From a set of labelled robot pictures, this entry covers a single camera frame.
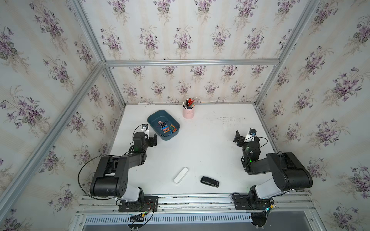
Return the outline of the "teal plastic storage box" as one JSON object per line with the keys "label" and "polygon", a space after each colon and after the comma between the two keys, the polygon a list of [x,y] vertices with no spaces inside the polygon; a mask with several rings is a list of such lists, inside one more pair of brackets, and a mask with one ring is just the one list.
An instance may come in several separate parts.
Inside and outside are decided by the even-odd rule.
{"label": "teal plastic storage box", "polygon": [[148,124],[164,141],[168,141],[179,133],[180,124],[165,110],[159,110],[147,118]]}

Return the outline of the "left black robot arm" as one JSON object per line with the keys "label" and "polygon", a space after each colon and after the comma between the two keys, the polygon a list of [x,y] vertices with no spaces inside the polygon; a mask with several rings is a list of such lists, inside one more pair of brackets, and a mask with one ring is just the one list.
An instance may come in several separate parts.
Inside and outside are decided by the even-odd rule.
{"label": "left black robot arm", "polygon": [[149,147],[157,145],[158,136],[149,136],[148,124],[139,126],[134,131],[129,151],[122,156],[107,155],[101,157],[90,185],[90,195],[99,198],[114,197],[134,203],[144,203],[144,192],[140,187],[129,184],[129,170],[141,166],[147,158]]}

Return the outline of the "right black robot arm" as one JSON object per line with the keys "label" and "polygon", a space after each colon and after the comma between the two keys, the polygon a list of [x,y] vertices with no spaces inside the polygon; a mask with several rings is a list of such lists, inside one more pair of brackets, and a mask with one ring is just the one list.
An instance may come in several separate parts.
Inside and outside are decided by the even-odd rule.
{"label": "right black robot arm", "polygon": [[241,163],[248,175],[272,174],[271,179],[250,188],[248,196],[251,201],[271,199],[290,190],[313,186],[310,173],[294,153],[271,153],[261,159],[262,137],[256,136],[256,133],[255,129],[250,129],[245,137],[236,131],[233,139],[237,147],[242,148]]}

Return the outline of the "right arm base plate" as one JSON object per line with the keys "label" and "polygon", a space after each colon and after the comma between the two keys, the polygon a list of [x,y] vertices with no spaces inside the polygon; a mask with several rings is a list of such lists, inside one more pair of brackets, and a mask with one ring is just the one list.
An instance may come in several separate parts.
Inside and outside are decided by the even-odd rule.
{"label": "right arm base plate", "polygon": [[273,199],[260,199],[254,194],[233,193],[231,199],[236,210],[270,211],[274,208]]}

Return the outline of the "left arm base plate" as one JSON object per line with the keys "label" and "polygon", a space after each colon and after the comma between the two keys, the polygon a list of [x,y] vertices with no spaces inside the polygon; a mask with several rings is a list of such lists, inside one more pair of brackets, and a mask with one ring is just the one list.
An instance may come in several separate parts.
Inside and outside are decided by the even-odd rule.
{"label": "left arm base plate", "polygon": [[119,212],[156,212],[158,210],[158,196],[144,196],[143,202],[126,202],[119,203]]}

